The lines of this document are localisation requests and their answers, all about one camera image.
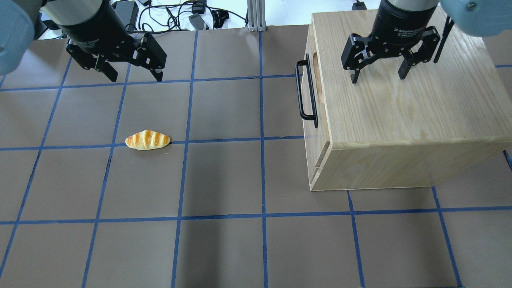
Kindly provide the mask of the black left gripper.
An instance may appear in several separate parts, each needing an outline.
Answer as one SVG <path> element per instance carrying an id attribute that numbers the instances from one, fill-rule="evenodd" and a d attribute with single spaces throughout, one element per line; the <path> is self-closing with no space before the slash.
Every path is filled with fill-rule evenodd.
<path id="1" fill-rule="evenodd" d="M 60 0 L 58 26 L 69 40 L 66 51 L 85 70 L 111 82 L 118 73 L 108 61 L 127 61 L 150 71 L 161 82 L 167 54 L 150 33 L 134 39 L 108 0 Z"/>

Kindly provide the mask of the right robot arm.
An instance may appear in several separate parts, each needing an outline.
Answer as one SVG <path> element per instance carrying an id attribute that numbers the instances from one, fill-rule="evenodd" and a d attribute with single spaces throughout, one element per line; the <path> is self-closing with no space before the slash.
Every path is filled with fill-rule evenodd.
<path id="1" fill-rule="evenodd" d="M 421 62 L 439 61 L 454 26 L 479 38 L 511 29 L 510 0 L 382 0 L 371 33 L 350 34 L 341 56 L 356 83 L 360 71 L 377 60 L 403 57 L 404 80 Z"/>

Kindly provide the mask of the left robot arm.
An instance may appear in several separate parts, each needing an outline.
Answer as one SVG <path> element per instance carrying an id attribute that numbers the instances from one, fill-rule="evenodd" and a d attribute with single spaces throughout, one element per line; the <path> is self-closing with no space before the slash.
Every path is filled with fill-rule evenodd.
<path id="1" fill-rule="evenodd" d="M 126 62 L 162 80 L 167 57 L 162 47 L 149 32 L 131 36 L 108 0 L 2 0 L 1 75 L 20 65 L 34 39 L 40 10 L 68 36 L 66 51 L 83 69 L 94 69 L 115 82 L 118 73 L 112 63 Z"/>

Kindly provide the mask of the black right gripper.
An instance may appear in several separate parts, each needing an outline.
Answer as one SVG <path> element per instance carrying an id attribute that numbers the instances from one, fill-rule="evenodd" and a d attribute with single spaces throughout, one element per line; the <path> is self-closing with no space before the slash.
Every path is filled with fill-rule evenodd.
<path id="1" fill-rule="evenodd" d="M 372 35 L 366 38 L 359 34 L 348 36 L 341 62 L 345 70 L 352 72 L 351 82 L 357 83 L 364 67 L 394 56 L 394 50 L 388 44 L 407 46 L 421 41 L 418 51 L 402 53 L 404 60 L 398 70 L 401 80 L 412 67 L 429 62 L 441 39 L 434 26 L 427 27 L 436 8 L 436 0 L 381 0 Z"/>

